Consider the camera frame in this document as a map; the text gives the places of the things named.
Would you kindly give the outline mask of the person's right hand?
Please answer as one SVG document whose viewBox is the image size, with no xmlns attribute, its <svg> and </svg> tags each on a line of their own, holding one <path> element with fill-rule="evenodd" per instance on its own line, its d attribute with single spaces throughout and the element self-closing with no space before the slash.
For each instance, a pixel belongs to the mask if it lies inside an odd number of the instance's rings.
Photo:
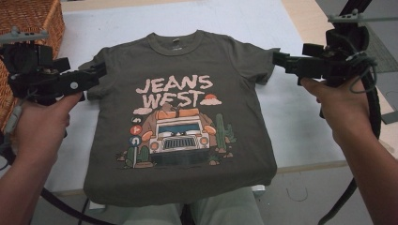
<svg viewBox="0 0 398 225">
<path fill-rule="evenodd" d="M 301 80 L 302 87 L 321 104 L 321 112 L 332 129 L 333 139 L 340 146 L 355 143 L 364 145 L 375 138 L 369 122 L 367 97 L 364 93 L 351 92 L 351 84 L 354 85 L 354 89 L 363 90 L 363 85 L 354 82 L 354 79 L 338 87 L 330 87 L 309 78 Z"/>
</svg>

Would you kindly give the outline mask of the person's left hand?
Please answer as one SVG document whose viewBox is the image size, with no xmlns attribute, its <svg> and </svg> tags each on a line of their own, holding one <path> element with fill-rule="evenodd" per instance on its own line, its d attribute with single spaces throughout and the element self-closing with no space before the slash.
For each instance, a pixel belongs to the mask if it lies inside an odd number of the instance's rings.
<svg viewBox="0 0 398 225">
<path fill-rule="evenodd" d="M 18 162 L 50 164 L 56 162 L 57 151 L 69 126 L 69 112 L 82 94 L 62 97 L 50 106 L 25 102 L 16 127 Z"/>
</svg>

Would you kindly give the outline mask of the white table foot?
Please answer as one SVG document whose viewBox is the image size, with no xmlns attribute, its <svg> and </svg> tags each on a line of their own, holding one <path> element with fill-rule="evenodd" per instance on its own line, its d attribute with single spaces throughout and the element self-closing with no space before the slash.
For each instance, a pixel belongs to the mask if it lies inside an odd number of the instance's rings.
<svg viewBox="0 0 398 225">
<path fill-rule="evenodd" d="M 263 196 L 265 194 L 266 187 L 264 185 L 252 186 L 252 192 L 253 192 L 253 196 L 255 198 L 260 198 L 261 196 Z"/>
</svg>

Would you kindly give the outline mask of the dark grey floor plate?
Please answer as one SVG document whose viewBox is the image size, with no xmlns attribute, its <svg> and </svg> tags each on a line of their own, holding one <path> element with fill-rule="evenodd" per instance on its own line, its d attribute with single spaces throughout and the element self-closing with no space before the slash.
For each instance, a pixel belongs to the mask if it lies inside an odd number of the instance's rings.
<svg viewBox="0 0 398 225">
<path fill-rule="evenodd" d="M 382 114 L 381 120 L 385 125 L 398 122 L 398 111 Z"/>
</svg>

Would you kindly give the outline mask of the black metal stand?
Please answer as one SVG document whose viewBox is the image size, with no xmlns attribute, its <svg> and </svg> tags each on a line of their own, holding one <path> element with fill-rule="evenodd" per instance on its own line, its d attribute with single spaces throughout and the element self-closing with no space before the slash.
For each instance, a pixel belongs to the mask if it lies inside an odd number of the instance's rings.
<svg viewBox="0 0 398 225">
<path fill-rule="evenodd" d="M 340 16 L 351 13 L 354 9 L 358 11 L 358 13 L 362 13 L 366 10 L 366 8 L 371 4 L 373 0 L 348 0 L 340 12 Z"/>
</svg>

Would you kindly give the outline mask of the olive green printed t-shirt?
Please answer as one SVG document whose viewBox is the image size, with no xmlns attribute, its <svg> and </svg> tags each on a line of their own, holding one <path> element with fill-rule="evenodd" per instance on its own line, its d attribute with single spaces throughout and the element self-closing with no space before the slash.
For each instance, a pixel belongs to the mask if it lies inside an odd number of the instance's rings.
<svg viewBox="0 0 398 225">
<path fill-rule="evenodd" d="M 225 35 L 151 34 L 101 50 L 107 72 L 84 192 L 122 207 L 192 203 L 277 171 L 256 95 L 272 53 Z"/>
</svg>

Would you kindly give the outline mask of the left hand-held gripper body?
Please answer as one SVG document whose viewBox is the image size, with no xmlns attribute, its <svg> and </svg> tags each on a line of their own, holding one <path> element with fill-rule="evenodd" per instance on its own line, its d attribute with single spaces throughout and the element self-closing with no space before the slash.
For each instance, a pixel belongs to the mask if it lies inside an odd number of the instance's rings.
<svg viewBox="0 0 398 225">
<path fill-rule="evenodd" d="M 8 85 L 14 97 L 48 106 L 58 98 L 100 84 L 100 78 L 80 70 L 52 71 L 53 48 L 37 43 L 48 37 L 46 30 L 27 33 L 16 26 L 0 35 L 0 60 L 8 72 Z"/>
</svg>

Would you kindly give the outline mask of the grey floor mat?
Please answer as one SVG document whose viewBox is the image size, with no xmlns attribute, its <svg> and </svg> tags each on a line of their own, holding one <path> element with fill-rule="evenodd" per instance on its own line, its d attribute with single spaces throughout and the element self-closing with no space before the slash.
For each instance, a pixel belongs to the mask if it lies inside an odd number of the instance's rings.
<svg viewBox="0 0 398 225">
<path fill-rule="evenodd" d="M 372 29 L 368 23 L 363 24 L 369 32 L 369 45 L 367 48 L 367 54 L 373 57 L 377 63 L 377 73 L 387 73 L 398 71 L 398 62 L 395 60 L 393 55 Z"/>
</svg>

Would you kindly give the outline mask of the woven wicker basket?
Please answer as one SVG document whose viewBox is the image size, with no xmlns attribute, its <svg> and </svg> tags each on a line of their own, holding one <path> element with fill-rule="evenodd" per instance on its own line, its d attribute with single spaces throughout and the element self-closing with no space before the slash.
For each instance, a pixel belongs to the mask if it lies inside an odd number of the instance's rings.
<svg viewBox="0 0 398 225">
<path fill-rule="evenodd" d="M 16 26 L 20 31 L 39 33 L 46 30 L 49 37 L 37 40 L 53 48 L 53 59 L 59 53 L 65 31 L 60 0 L 0 0 L 0 35 Z M 16 103 L 7 83 L 8 72 L 0 60 L 0 130 L 3 131 Z"/>
</svg>

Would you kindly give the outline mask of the person's leg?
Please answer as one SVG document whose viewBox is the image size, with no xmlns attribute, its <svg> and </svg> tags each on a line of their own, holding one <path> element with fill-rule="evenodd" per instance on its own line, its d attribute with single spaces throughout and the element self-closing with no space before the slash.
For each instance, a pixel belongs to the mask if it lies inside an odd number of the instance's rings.
<svg viewBox="0 0 398 225">
<path fill-rule="evenodd" d="M 265 225 L 250 187 L 194 202 L 196 225 Z"/>
<path fill-rule="evenodd" d="M 182 225 L 183 204 L 149 205 L 128 210 L 122 225 Z"/>
</svg>

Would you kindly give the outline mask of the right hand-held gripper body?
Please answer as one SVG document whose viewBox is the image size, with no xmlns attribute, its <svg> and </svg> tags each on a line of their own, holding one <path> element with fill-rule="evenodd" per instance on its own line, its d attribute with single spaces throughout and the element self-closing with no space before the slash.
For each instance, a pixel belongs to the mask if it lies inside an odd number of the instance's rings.
<svg viewBox="0 0 398 225">
<path fill-rule="evenodd" d="M 304 77 L 324 79 L 331 86 L 338 86 L 351 75 L 364 77 L 373 72 L 377 63 L 366 54 L 369 32 L 360 23 L 398 21 L 398 16 L 368 17 L 354 9 L 346 15 L 329 15 L 333 29 L 326 32 L 327 45 L 319 57 L 303 55 L 292 57 L 292 69 L 301 80 Z"/>
</svg>

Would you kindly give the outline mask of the person's right leg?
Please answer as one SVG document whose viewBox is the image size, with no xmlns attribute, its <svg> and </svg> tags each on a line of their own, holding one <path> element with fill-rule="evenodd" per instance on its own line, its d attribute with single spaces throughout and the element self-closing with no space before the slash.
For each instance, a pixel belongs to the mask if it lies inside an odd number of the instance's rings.
<svg viewBox="0 0 398 225">
<path fill-rule="evenodd" d="M 250 187 L 194 202 L 196 225 L 265 225 Z"/>
</svg>

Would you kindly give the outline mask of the person's left leg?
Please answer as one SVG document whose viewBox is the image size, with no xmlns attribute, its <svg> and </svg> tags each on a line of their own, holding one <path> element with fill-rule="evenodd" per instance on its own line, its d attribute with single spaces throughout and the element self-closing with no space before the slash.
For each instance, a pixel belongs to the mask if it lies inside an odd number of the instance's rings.
<svg viewBox="0 0 398 225">
<path fill-rule="evenodd" d="M 182 225 L 183 204 L 149 205 L 128 210 L 122 225 Z"/>
</svg>

